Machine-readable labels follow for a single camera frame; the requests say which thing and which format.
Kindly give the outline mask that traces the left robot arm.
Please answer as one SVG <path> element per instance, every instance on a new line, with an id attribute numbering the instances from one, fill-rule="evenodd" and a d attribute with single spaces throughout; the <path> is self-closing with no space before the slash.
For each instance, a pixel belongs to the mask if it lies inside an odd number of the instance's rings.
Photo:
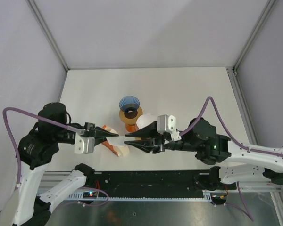
<path id="1" fill-rule="evenodd" d="M 19 143 L 13 143 L 17 159 L 16 187 L 0 211 L 0 226 L 43 226 L 53 211 L 77 189 L 85 189 L 90 201 L 96 200 L 100 193 L 94 169 L 83 163 L 47 192 L 38 194 L 38 190 L 60 143 L 73 145 L 77 154 L 87 154 L 115 134 L 93 123 L 72 123 L 62 103 L 46 104 L 35 118 L 37 122 L 29 133 Z"/>

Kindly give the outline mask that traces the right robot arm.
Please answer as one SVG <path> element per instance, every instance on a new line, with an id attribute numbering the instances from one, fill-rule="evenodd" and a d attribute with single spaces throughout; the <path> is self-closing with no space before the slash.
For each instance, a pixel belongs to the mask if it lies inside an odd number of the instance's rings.
<path id="1" fill-rule="evenodd" d="M 200 162 L 210 165 L 208 184 L 219 189 L 224 184 L 270 181 L 283 185 L 283 147 L 273 148 L 239 142 L 220 135 L 216 127 L 200 118 L 190 122 L 191 130 L 175 127 L 175 119 L 158 118 L 150 125 L 126 134 L 126 145 L 145 153 L 165 150 L 195 153 Z"/>

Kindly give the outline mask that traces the white paper coffee filter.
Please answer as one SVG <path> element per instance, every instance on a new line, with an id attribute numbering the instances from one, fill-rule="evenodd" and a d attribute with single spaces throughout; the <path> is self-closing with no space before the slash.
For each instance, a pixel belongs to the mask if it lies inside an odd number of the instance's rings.
<path id="1" fill-rule="evenodd" d="M 150 113 L 143 114 L 137 119 L 135 127 L 136 127 L 137 130 L 140 130 L 140 129 L 145 128 L 146 126 L 150 125 L 151 123 L 153 123 L 156 120 L 157 120 L 157 116 L 155 116 L 155 115 L 152 115 Z"/>

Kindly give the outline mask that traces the blue glass dripper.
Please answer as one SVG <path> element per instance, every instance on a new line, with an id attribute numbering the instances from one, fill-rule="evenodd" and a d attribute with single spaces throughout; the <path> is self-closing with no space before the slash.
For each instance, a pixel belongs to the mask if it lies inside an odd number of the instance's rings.
<path id="1" fill-rule="evenodd" d="M 136 111 L 140 107 L 140 101 L 134 96 L 125 96 L 119 102 L 119 108 L 123 112 Z"/>

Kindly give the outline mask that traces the orange glass carafe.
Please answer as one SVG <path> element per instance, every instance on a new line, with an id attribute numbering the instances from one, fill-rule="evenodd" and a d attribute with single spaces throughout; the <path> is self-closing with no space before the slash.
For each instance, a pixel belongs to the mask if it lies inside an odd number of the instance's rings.
<path id="1" fill-rule="evenodd" d="M 126 124 L 125 128 L 129 133 L 133 133 L 138 130 L 138 127 L 135 124 L 134 125 Z"/>

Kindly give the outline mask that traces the coffee filter pack orange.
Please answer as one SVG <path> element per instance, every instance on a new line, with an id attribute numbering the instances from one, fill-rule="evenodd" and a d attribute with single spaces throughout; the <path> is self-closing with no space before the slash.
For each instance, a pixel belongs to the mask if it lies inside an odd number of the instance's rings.
<path id="1" fill-rule="evenodd" d="M 118 134 L 118 132 L 107 125 L 104 125 L 102 128 L 108 132 Z M 129 147 L 124 143 L 121 145 L 112 145 L 110 142 L 104 141 L 102 145 L 109 149 L 117 157 L 126 157 L 130 153 Z"/>

